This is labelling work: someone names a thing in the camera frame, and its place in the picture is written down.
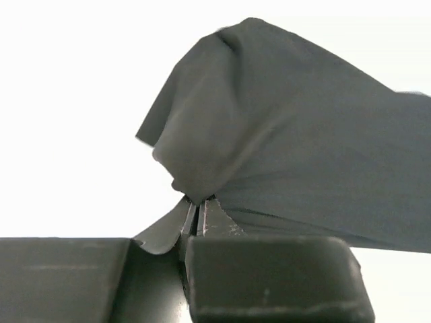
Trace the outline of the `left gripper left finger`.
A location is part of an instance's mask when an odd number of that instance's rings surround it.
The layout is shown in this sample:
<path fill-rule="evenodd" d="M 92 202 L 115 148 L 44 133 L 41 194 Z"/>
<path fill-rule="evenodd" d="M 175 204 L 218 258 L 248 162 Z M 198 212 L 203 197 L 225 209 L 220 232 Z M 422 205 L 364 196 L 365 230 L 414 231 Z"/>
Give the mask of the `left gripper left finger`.
<path fill-rule="evenodd" d="M 2 322 L 190 322 L 187 199 L 135 238 L 2 238 Z"/>

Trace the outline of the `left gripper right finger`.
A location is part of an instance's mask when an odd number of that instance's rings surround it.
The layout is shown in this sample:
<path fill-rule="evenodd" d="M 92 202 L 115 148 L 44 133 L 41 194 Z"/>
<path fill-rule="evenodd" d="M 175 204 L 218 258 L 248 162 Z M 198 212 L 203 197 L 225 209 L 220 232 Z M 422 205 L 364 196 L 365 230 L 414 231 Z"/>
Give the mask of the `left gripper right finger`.
<path fill-rule="evenodd" d="M 361 267 L 332 237 L 248 236 L 217 201 L 185 221 L 194 322 L 373 322 Z"/>

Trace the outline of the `black trousers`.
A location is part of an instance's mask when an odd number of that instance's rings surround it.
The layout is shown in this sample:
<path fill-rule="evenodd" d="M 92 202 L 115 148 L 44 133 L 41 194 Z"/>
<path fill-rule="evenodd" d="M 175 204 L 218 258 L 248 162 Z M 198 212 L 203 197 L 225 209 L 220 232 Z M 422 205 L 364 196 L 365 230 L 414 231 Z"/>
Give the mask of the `black trousers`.
<path fill-rule="evenodd" d="M 200 39 L 136 136 L 248 233 L 430 251 L 430 98 L 263 20 Z"/>

